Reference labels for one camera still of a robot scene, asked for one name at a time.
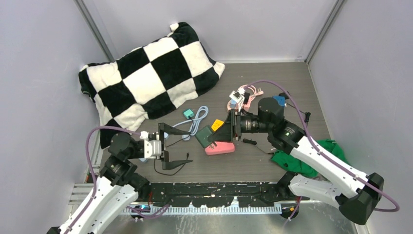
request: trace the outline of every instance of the wooden floor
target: wooden floor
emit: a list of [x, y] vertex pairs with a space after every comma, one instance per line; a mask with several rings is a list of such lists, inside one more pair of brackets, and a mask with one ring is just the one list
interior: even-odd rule
[[[178, 110], [156, 120], [145, 120], [138, 131], [156, 132], [157, 123], [165, 122], [174, 125], [184, 121], [183, 111], [191, 109], [194, 113], [202, 105], [209, 108], [208, 116], [202, 120], [200, 129], [212, 124], [214, 120], [224, 120], [227, 111], [228, 95], [243, 84], [248, 84], [259, 79], [269, 79], [285, 87], [300, 109], [311, 112], [308, 124], [311, 136], [314, 139], [329, 138], [319, 101], [314, 90], [310, 74], [305, 63], [243, 63], [226, 64], [224, 74], [217, 85], [206, 94], [195, 100], [185, 102]], [[280, 93], [275, 86], [262, 83], [256, 87], [264, 90], [262, 97], [271, 97]], [[260, 98], [252, 102], [250, 112], [256, 113], [257, 103]], [[292, 107], [286, 107], [285, 118], [300, 126], [297, 112]], [[181, 125], [179, 128], [187, 131], [190, 124]], [[243, 138], [253, 139], [258, 142], [258, 147], [266, 152], [273, 148], [266, 140], [267, 134], [243, 134]], [[171, 136], [167, 144], [180, 139], [180, 136]], [[132, 160], [138, 165], [136, 172], [146, 177], [150, 182], [224, 182], [224, 181], [278, 181], [285, 173], [276, 163], [270, 161], [271, 156], [266, 155], [256, 147], [242, 142], [235, 142], [235, 152], [227, 155], [207, 156], [204, 149], [192, 136], [189, 141], [181, 141], [168, 148], [171, 160], [186, 158], [187, 152], [192, 163], [188, 163], [174, 176], [160, 175], [153, 170], [153, 160], [142, 163]], [[109, 154], [105, 151], [102, 163]], [[162, 171], [161, 162], [156, 161], [156, 168], [163, 173], [171, 174], [175, 170]]]

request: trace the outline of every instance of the light blue cable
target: light blue cable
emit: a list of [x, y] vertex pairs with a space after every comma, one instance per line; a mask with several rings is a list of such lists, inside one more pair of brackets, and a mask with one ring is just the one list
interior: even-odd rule
[[207, 107], [207, 106], [201, 106], [201, 107], [198, 109], [198, 111], [196, 112], [195, 118], [193, 118], [192, 120], [188, 119], [188, 120], [185, 120], [185, 121], [183, 121], [183, 122], [177, 123], [177, 124], [173, 125], [173, 127], [175, 128], [176, 126], [179, 126], [179, 125], [181, 125], [181, 124], [184, 124], [184, 123], [188, 123], [188, 122], [192, 122], [192, 121], [193, 121], [193, 123], [191, 124], [191, 126], [190, 126], [190, 128], [189, 128], [189, 130], [188, 130], [188, 132], [190, 132], [191, 134], [190, 134], [189, 136], [188, 136], [188, 135], [182, 135], [182, 139], [183, 139], [183, 140], [189, 140], [189, 139], [191, 138], [191, 136], [194, 136], [194, 135], [197, 133], [198, 128], [199, 128], [199, 124], [201, 123], [201, 121], [202, 121], [205, 117], [207, 117], [208, 112], [209, 112], [209, 110], [208, 110], [208, 107]]

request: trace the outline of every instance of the black wire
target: black wire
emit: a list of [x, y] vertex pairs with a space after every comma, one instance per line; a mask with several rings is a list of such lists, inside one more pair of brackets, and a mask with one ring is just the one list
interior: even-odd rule
[[156, 170], [155, 162], [156, 162], [156, 160], [153, 161], [153, 169], [155, 170], [155, 172], [157, 172], [157, 173], [159, 173], [159, 174], [161, 174], [161, 175], [164, 175], [164, 176], [174, 176], [174, 175], [176, 175], [180, 170], [182, 170], [182, 168], [186, 165], [186, 163], [185, 163], [184, 165], [182, 165], [181, 168], [179, 168], [179, 170], [176, 171], [176, 172], [174, 172], [173, 174], [165, 174], [165, 173], [162, 173], [162, 172], [159, 172], [159, 171]]
[[259, 149], [261, 152], [263, 152], [263, 153], [266, 154], [266, 155], [273, 155], [273, 154], [274, 154], [274, 152], [269, 152], [269, 153], [267, 153], [267, 152], [265, 152], [264, 150], [262, 150], [260, 147], [258, 147], [258, 146], [256, 146], [256, 145], [254, 145], [254, 146], [255, 146], [255, 148]]
[[296, 107], [295, 107], [294, 105], [292, 105], [292, 104], [290, 104], [290, 103], [287, 103], [287, 104], [288, 104], [289, 106], [291, 106], [292, 108], [296, 109]]
[[[292, 108], [294, 108], [294, 109], [296, 109], [296, 107], [294, 106], [294, 105], [292, 105], [292, 104], [290, 104], [290, 103], [287, 103], [289, 106], [291, 106]], [[310, 122], [310, 120], [308, 120], [307, 122], [305, 122], [305, 126], [306, 127], [308, 127], [308, 122]]]
[[178, 142], [180, 142], [181, 140], [184, 140], [184, 139], [186, 139], [186, 138], [182, 138], [182, 139], [180, 139], [180, 140], [177, 140], [176, 142], [174, 142], [174, 143], [172, 143], [172, 144], [170, 144], [170, 145], [167, 145], [167, 147], [169, 147], [169, 146], [172, 146], [172, 145], [174, 145], [174, 144], [176, 144], [176, 143], [178, 143]]
[[[193, 119], [192, 119], [191, 117], [189, 117], [189, 119], [192, 120], [192, 125], [195, 126], [195, 123], [194, 123]], [[190, 137], [190, 136], [191, 136], [191, 135], [189, 134], [187, 137], [182, 138], [182, 139], [180, 139], [180, 140], [178, 140], [178, 141], [176, 141], [176, 142], [174, 142], [174, 143], [172, 143], [172, 144], [170, 144], [170, 145], [167, 145], [166, 147], [172, 146], [172, 145], [180, 142], [181, 140], [185, 140], [186, 138], [188, 138], [188, 137]]]
[[[195, 123], [194, 123], [193, 119], [192, 119], [191, 117], [189, 117], [189, 119], [192, 120], [192, 125], [195, 126]], [[174, 142], [174, 143], [172, 143], [172, 144], [170, 144], [170, 145], [167, 145], [166, 147], [172, 146], [172, 145], [174, 145], [174, 144], [180, 142], [181, 140], [184, 140], [184, 139], [186, 139], [186, 138], [188, 138], [188, 137], [190, 137], [190, 136], [191, 136], [191, 135], [189, 134], [187, 137], [182, 138], [182, 139], [180, 139], [180, 140], [177, 140], [176, 142]], [[182, 166], [181, 166], [176, 172], [174, 172], [173, 174], [165, 174], [165, 173], [162, 173], [162, 172], [159, 172], [159, 171], [156, 170], [155, 162], [156, 162], [156, 159], [153, 161], [153, 169], [154, 169], [155, 172], [157, 172], [158, 174], [161, 174], [161, 175], [164, 175], [164, 176], [174, 176], [174, 175], [176, 175], [180, 170], [182, 170], [182, 168], [186, 165], [186, 163], [185, 163], [184, 165], [182, 165]]]

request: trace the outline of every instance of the yellow object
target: yellow object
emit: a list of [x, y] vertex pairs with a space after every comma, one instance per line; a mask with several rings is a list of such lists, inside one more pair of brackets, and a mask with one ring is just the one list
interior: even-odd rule
[[212, 124], [212, 129], [214, 130], [214, 132], [221, 127], [221, 125], [223, 125], [224, 122], [222, 120], [216, 119], [215, 122]]

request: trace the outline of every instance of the blue clip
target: blue clip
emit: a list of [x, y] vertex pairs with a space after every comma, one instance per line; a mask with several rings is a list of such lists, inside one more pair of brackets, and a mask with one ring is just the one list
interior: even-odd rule
[[285, 97], [281, 96], [272, 96], [273, 99], [277, 100], [278, 104], [282, 107], [285, 107]]

